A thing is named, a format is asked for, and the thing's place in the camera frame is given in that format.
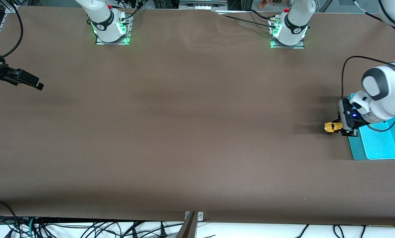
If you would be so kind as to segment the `yellow toy beetle car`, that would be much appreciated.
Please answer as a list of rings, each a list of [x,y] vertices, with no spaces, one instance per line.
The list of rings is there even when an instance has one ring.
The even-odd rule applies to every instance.
[[[343,124],[340,122],[327,122],[324,125],[324,130],[330,134],[339,133],[342,128]]]

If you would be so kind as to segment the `teal plastic bin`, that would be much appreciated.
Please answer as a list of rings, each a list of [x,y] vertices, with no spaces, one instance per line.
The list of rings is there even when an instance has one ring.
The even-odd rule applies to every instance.
[[[348,137],[355,161],[395,159],[395,116],[375,106],[362,115],[369,125],[357,129],[357,137]]]

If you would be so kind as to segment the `grey equipment box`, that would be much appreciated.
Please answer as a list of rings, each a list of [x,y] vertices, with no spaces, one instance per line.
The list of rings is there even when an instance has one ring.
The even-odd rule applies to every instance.
[[[182,10],[228,10],[227,0],[178,0],[178,9]]]

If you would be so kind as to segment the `dark diagonal support beam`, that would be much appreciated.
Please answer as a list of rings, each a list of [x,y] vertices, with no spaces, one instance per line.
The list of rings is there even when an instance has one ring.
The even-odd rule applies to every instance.
[[[175,238],[196,238],[198,222],[199,212],[189,212]]]

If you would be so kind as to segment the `aluminium frame corner piece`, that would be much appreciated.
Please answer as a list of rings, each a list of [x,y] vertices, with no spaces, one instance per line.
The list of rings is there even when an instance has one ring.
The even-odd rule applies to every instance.
[[[15,8],[18,8],[18,6],[22,5],[22,1],[20,2],[19,0],[0,0],[2,6],[5,8],[5,13],[14,13]]]

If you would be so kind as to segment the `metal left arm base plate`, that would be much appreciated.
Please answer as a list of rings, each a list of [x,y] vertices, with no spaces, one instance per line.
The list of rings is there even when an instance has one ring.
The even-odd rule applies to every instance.
[[[281,30],[284,29],[281,24],[281,19],[275,17],[271,17],[267,20],[269,26],[273,26],[270,28],[270,47],[271,48],[281,48],[281,49],[304,49],[304,41],[303,37],[305,34],[302,35],[300,41],[295,45],[284,45],[277,37],[280,36]]]

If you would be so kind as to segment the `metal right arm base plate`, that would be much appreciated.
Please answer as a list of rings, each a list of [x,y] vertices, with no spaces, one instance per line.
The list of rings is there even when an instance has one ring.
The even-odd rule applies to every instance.
[[[106,29],[93,23],[97,45],[129,45],[132,31],[132,18],[124,19],[125,12],[118,12],[114,21]]]

